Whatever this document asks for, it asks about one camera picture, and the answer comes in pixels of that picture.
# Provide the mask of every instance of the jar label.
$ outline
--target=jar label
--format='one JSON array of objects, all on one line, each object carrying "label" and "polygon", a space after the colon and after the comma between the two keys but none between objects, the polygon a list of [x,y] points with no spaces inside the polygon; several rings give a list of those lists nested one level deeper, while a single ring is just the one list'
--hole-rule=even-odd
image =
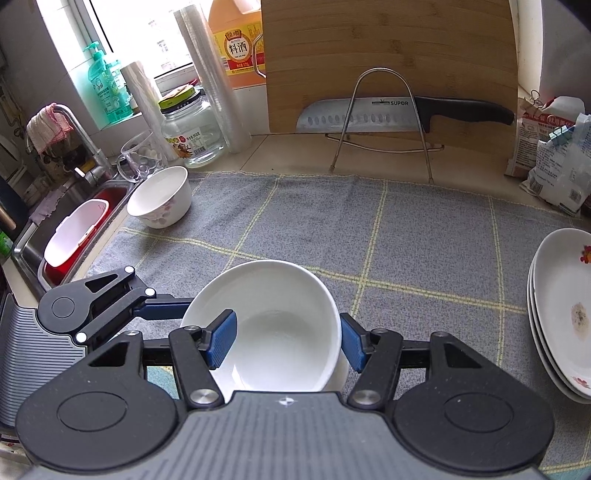
[{"label": "jar label", "polygon": [[106,113],[129,105],[129,95],[125,88],[125,79],[121,72],[103,72],[92,80],[92,88],[99,96]]},{"label": "jar label", "polygon": [[[254,72],[252,42],[262,32],[261,22],[241,25],[239,28],[223,30],[214,34],[217,48],[222,56],[222,63],[228,75]],[[265,69],[265,46],[263,39],[256,44],[256,64]]]},{"label": "jar label", "polygon": [[200,128],[195,128],[177,137],[166,137],[166,140],[173,145],[179,158],[191,158],[207,150]]}]

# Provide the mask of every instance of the floral pattern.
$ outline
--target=floral pattern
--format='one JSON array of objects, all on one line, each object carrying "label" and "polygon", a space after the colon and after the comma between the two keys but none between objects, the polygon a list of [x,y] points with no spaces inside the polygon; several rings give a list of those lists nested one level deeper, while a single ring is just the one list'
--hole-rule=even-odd
[{"label": "floral pattern", "polygon": [[174,204],[174,197],[172,197],[164,205],[157,208],[153,212],[148,213],[147,215],[142,215],[141,218],[157,225],[165,225],[167,217],[170,215],[170,210]]},{"label": "floral pattern", "polygon": [[581,254],[581,262],[591,263],[591,245],[585,245]]},{"label": "floral pattern", "polygon": [[589,386],[589,384],[587,383],[587,381],[586,380],[583,380],[582,378],[573,377],[573,380],[576,381],[582,387],[591,388],[591,386]]}]

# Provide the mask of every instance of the plastic wrap roll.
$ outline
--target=plastic wrap roll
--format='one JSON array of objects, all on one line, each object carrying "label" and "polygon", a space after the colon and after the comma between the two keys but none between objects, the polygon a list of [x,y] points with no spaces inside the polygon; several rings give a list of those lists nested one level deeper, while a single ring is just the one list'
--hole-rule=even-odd
[{"label": "plastic wrap roll", "polygon": [[251,144],[251,135],[201,7],[189,5],[177,10],[174,17],[230,152],[246,150]]},{"label": "plastic wrap roll", "polygon": [[164,121],[164,115],[160,112],[160,107],[158,106],[158,102],[162,100],[162,95],[160,95],[160,90],[158,90],[156,82],[145,74],[144,66],[140,61],[134,61],[121,68],[121,73],[125,78],[129,92],[134,96],[142,112],[144,120],[146,120],[148,127],[154,133],[156,142],[166,155],[168,163],[178,163],[178,155],[174,152],[172,145],[163,137],[160,128]]}]

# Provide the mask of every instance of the kitchen knife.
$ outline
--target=kitchen knife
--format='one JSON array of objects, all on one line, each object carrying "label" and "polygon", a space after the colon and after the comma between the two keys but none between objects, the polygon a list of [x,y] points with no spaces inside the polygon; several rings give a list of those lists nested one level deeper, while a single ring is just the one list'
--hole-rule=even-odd
[{"label": "kitchen knife", "polygon": [[[484,100],[460,98],[414,98],[423,130],[428,133],[433,115],[442,115],[464,122],[498,122],[511,125],[515,114],[501,105]],[[295,131],[334,133],[343,129],[349,98],[320,100],[304,108]],[[410,97],[357,98],[347,132],[411,132],[418,131]]]}]

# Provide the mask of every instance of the black knife handle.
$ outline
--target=black knife handle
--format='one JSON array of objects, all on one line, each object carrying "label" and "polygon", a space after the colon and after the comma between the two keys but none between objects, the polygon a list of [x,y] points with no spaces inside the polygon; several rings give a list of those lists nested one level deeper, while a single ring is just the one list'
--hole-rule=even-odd
[{"label": "black knife handle", "polygon": [[505,125],[511,125],[515,120],[515,114],[508,108],[484,100],[416,96],[414,101],[425,133],[431,130],[433,115],[442,115],[463,122],[498,122]]}]

